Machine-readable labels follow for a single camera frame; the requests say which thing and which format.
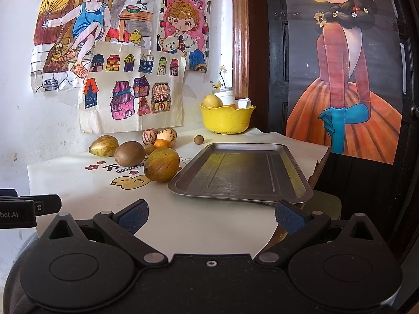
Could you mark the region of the white jar with flowers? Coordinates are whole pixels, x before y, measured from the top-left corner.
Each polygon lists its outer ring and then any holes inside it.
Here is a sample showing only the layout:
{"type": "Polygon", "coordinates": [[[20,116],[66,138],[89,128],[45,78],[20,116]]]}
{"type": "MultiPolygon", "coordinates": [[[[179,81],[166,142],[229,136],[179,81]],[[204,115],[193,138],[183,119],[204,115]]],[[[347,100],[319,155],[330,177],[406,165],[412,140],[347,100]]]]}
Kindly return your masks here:
{"type": "Polygon", "coordinates": [[[223,106],[229,106],[236,108],[236,101],[234,97],[234,90],[232,87],[228,87],[224,79],[224,75],[227,73],[226,68],[222,65],[219,68],[220,80],[217,82],[210,81],[212,86],[212,93],[221,100],[223,106]]]}

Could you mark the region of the small brown longan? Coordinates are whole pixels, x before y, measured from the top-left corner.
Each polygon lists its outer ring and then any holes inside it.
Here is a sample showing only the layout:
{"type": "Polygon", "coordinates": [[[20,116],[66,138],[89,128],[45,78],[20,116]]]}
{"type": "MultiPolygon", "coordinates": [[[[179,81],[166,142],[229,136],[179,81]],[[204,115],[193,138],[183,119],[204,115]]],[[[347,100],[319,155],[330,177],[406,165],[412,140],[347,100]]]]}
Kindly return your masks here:
{"type": "Polygon", "coordinates": [[[194,137],[194,143],[196,145],[201,145],[204,142],[204,138],[201,135],[196,135],[194,137]]]}

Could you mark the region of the brown kiwi fruit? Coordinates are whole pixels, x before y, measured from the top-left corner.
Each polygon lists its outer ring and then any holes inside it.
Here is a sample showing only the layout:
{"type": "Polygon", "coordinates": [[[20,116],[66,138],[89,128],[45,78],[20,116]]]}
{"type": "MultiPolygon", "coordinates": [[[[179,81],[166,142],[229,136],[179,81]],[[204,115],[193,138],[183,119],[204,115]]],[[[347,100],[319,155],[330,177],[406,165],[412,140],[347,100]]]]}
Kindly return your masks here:
{"type": "Polygon", "coordinates": [[[114,153],[114,160],[122,167],[134,167],[143,162],[146,156],[144,147],[137,141],[121,144],[114,153]]]}

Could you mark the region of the girl with bear drawing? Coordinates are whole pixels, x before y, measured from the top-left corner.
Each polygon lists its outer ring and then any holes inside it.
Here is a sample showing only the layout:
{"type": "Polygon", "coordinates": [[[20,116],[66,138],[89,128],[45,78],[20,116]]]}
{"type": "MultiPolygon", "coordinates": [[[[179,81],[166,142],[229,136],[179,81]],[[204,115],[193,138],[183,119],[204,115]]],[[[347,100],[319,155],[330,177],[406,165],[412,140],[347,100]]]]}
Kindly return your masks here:
{"type": "Polygon", "coordinates": [[[206,72],[210,55],[210,10],[211,0],[162,0],[157,48],[183,55],[187,70],[206,72]]]}

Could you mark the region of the orange tangerine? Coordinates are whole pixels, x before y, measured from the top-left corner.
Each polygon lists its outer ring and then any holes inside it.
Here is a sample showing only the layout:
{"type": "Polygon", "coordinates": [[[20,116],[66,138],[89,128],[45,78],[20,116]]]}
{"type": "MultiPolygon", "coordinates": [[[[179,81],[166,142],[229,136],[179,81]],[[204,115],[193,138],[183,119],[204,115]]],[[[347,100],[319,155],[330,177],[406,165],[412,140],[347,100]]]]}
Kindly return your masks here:
{"type": "Polygon", "coordinates": [[[164,139],[157,139],[154,144],[156,148],[169,148],[170,143],[167,140],[164,139]]]}

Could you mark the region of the white printed table cloth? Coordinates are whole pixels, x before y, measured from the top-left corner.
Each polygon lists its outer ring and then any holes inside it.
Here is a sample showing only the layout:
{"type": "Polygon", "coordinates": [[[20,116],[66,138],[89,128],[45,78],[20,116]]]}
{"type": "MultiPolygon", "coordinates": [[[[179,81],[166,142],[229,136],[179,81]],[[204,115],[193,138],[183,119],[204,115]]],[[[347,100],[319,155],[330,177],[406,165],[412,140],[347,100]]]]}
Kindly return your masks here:
{"type": "Polygon", "coordinates": [[[32,195],[57,194],[61,210],[77,220],[114,213],[139,199],[149,216],[136,233],[167,257],[183,254],[250,254],[262,250],[277,228],[274,208],[239,201],[174,194],[166,183],[140,185],[143,167],[123,168],[89,152],[28,166],[32,195]]]}

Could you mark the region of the large striped pepino melon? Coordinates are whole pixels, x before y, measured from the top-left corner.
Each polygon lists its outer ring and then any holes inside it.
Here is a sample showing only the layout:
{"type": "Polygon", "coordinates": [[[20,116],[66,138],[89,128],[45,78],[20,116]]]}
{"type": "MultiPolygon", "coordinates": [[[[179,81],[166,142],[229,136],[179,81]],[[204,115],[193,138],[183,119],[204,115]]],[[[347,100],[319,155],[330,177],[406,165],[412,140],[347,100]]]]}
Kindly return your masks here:
{"type": "Polygon", "coordinates": [[[172,148],[177,140],[177,132],[173,128],[166,128],[158,132],[158,140],[165,140],[168,143],[168,147],[172,148]]]}

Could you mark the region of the round yellow-green mango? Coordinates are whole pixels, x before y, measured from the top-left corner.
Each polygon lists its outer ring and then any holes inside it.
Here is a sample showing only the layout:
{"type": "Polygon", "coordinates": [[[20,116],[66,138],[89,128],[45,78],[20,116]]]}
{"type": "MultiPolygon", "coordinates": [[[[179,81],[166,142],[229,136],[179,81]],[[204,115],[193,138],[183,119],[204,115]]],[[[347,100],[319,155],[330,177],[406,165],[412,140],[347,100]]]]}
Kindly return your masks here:
{"type": "Polygon", "coordinates": [[[168,182],[180,166],[178,153],[170,148],[155,149],[146,160],[144,174],[154,182],[168,182]]]}

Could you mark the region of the small brown round fruit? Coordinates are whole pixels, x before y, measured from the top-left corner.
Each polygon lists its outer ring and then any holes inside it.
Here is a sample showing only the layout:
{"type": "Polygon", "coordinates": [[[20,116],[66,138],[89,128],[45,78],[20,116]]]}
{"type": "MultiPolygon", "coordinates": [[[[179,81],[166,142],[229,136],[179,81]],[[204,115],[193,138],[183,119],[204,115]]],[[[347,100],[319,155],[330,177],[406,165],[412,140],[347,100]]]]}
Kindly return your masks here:
{"type": "Polygon", "coordinates": [[[144,148],[144,150],[145,150],[145,152],[146,152],[147,155],[150,155],[156,149],[157,149],[157,147],[154,144],[148,144],[144,148]]]}

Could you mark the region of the yellow plastic bowl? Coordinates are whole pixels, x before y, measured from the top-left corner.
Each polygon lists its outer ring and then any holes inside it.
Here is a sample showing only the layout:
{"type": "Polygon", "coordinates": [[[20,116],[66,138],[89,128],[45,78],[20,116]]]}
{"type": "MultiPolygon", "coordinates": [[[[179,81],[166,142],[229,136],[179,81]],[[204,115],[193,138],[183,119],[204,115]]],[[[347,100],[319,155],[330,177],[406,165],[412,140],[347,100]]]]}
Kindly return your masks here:
{"type": "Polygon", "coordinates": [[[202,121],[206,129],[213,133],[235,135],[245,132],[249,128],[251,115],[256,109],[233,109],[231,106],[218,108],[198,106],[202,113],[202,121]]]}

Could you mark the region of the green stool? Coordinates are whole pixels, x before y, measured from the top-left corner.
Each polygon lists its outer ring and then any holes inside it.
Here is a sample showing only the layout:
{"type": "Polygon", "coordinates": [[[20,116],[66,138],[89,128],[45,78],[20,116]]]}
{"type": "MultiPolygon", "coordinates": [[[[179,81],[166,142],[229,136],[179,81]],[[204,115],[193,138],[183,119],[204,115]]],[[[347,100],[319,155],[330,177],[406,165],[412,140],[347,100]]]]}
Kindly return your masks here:
{"type": "Polygon", "coordinates": [[[314,191],[313,197],[308,200],[302,209],[306,213],[322,211],[332,220],[339,220],[341,216],[341,201],[338,197],[322,191],[314,191]]]}

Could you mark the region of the small striped pepino melon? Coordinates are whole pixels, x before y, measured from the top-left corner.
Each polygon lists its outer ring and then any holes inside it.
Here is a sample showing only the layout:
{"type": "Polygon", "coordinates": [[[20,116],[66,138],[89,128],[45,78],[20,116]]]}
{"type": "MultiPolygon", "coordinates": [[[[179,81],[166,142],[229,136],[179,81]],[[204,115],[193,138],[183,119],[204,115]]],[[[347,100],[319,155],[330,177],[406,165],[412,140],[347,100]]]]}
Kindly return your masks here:
{"type": "Polygon", "coordinates": [[[144,145],[153,145],[157,140],[158,130],[155,128],[149,128],[143,131],[142,141],[144,145]]]}

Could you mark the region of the large yellow-green mango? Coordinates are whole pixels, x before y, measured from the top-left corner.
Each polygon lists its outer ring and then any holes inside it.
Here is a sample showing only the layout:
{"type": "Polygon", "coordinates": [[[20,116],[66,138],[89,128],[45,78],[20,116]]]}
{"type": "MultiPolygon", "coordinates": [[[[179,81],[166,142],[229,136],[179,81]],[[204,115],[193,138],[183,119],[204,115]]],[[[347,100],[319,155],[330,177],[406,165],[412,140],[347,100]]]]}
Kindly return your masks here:
{"type": "Polygon", "coordinates": [[[89,153],[99,157],[113,157],[119,141],[111,135],[98,137],[89,147],[89,153]]]}

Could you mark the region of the yellow pear in bowl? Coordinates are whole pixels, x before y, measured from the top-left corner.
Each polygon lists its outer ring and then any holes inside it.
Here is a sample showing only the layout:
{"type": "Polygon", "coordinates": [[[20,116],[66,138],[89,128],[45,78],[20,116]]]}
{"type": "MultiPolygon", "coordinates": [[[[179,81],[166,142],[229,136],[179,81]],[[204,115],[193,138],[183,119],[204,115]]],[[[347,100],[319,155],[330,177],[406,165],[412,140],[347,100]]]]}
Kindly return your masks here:
{"type": "Polygon", "coordinates": [[[202,101],[202,106],[205,108],[218,108],[222,106],[223,103],[219,97],[217,97],[215,94],[208,94],[206,97],[204,97],[202,101]]]}

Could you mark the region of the boy with fan drawing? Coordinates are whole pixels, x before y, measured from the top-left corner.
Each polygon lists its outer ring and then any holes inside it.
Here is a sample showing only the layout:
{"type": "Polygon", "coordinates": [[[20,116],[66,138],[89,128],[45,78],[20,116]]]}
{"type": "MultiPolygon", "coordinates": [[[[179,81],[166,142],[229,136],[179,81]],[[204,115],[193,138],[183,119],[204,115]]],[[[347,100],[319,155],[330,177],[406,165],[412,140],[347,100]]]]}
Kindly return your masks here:
{"type": "Polygon", "coordinates": [[[31,56],[33,92],[80,87],[88,73],[115,68],[99,41],[151,48],[155,0],[42,0],[31,56]]]}

